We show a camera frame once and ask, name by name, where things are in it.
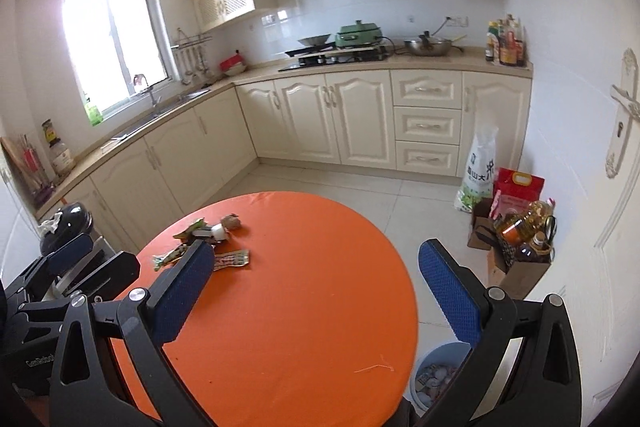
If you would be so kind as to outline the steel wok on counter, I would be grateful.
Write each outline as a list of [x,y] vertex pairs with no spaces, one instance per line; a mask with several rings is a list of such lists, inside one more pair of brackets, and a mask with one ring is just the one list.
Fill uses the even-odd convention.
[[452,50],[463,53],[464,49],[458,45],[458,42],[463,38],[465,35],[454,39],[438,38],[425,31],[418,38],[405,40],[404,47],[413,56],[443,57]]

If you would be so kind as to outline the light green snack wrapper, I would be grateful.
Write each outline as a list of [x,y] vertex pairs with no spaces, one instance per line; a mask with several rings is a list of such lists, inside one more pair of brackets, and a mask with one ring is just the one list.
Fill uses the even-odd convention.
[[188,225],[183,231],[178,232],[174,235],[174,239],[178,239],[178,241],[182,243],[188,243],[192,234],[195,231],[201,230],[206,225],[206,221],[204,218],[200,218],[198,220],[193,221],[190,225]]

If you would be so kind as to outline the blue trash bin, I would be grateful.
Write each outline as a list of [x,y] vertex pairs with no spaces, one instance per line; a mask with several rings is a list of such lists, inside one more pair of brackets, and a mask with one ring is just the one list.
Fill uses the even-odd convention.
[[421,414],[444,393],[471,350],[469,343],[453,341],[438,346],[416,362],[409,390]]

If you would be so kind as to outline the brown crumpled paper ball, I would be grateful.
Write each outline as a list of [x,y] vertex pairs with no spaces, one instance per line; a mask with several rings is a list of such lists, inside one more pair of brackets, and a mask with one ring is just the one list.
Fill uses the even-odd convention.
[[229,213],[220,219],[220,224],[227,231],[239,230],[242,228],[242,221],[238,215],[235,213]]

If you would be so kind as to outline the sink faucet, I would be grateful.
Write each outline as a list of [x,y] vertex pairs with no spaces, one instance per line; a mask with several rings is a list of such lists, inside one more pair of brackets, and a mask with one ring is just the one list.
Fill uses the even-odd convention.
[[154,92],[152,83],[149,83],[149,80],[146,79],[144,74],[136,74],[134,78],[132,78],[132,84],[137,94],[145,94],[150,98],[152,115],[157,116],[158,106],[160,106],[162,97]]

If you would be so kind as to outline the cardboard box with bottles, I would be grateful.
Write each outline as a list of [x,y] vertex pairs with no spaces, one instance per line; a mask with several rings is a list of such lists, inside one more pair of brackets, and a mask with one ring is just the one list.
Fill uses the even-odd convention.
[[488,281],[499,286],[510,297],[524,299],[548,271],[554,256],[553,241],[558,221],[555,215],[546,221],[544,231],[520,246],[500,241],[496,228],[516,213],[508,213],[497,220],[489,218],[490,199],[482,199],[472,211],[468,246],[488,251]]

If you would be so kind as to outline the white rice sack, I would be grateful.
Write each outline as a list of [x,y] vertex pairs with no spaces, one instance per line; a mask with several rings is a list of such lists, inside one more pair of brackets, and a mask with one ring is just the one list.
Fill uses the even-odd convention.
[[494,193],[498,128],[482,124],[474,134],[454,208],[471,213],[484,198]]

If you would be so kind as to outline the round orange table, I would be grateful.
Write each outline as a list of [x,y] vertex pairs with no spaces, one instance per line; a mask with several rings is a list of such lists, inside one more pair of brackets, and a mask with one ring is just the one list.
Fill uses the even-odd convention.
[[165,352],[221,426],[379,426],[396,412],[418,342],[408,271],[385,235],[314,194],[260,192],[202,208],[242,222]]

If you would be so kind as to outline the black gas stove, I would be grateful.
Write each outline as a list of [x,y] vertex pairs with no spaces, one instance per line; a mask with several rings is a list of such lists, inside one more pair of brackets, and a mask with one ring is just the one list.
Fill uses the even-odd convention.
[[321,46],[286,51],[291,63],[281,68],[281,72],[288,70],[313,68],[322,66],[377,62],[390,57],[390,51],[382,44],[373,46],[348,46],[339,48],[334,42]]

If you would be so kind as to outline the white black crumpled wrapper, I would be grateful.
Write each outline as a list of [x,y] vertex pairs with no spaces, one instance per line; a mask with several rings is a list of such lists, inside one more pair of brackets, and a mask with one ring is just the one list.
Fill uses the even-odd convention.
[[228,241],[229,234],[227,229],[221,224],[211,225],[210,227],[201,227],[192,232],[192,236],[196,239],[207,239],[214,243]]

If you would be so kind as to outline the condiment bottles rack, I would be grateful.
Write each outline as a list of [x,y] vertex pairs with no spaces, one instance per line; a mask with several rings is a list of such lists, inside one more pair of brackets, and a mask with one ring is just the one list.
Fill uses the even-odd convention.
[[526,65],[525,31],[518,18],[506,14],[488,23],[485,61],[509,67]]

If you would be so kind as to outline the yellow cooking oil bottle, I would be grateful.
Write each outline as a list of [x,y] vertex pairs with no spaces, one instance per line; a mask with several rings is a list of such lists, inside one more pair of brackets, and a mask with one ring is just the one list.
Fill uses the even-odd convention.
[[498,239],[513,247],[528,242],[537,232],[544,231],[547,219],[553,216],[554,208],[555,201],[552,198],[530,202],[524,211],[506,218],[498,225]]

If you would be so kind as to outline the green electric cooking pot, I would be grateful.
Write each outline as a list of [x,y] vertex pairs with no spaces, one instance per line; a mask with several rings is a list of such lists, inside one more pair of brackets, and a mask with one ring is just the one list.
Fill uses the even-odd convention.
[[382,38],[382,29],[378,27],[378,24],[356,20],[351,25],[342,26],[335,34],[334,42],[339,49],[346,49],[358,48],[358,46],[374,46]]

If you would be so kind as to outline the lower kitchen cabinets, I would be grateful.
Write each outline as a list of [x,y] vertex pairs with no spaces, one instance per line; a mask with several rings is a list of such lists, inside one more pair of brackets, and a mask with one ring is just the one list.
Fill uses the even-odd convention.
[[170,104],[90,153],[52,199],[83,202],[115,246],[141,248],[258,160],[458,179],[489,121],[496,165],[513,169],[532,88],[530,67],[478,57],[258,69]]

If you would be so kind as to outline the window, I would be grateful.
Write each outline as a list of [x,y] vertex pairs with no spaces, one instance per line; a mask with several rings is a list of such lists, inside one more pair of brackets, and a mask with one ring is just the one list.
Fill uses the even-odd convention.
[[171,80],[151,0],[62,0],[70,62],[87,108],[108,117]]

